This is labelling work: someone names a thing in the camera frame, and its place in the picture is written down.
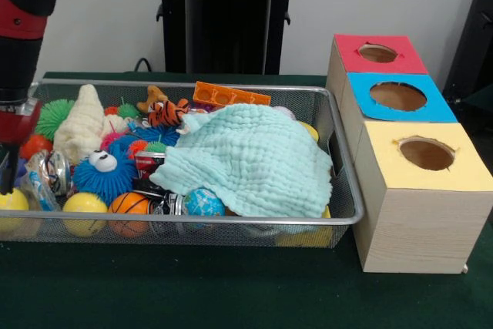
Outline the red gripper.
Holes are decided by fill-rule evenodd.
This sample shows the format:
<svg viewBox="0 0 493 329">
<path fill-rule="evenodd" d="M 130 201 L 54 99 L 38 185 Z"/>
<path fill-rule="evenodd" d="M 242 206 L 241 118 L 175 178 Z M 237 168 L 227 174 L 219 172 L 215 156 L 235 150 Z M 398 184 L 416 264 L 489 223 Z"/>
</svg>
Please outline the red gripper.
<svg viewBox="0 0 493 329">
<path fill-rule="evenodd" d="M 1 105 L 1 195 L 11 193 L 18 172 L 18 147 L 33 132 L 42 104 L 28 99 L 21 105 Z"/>
</svg>

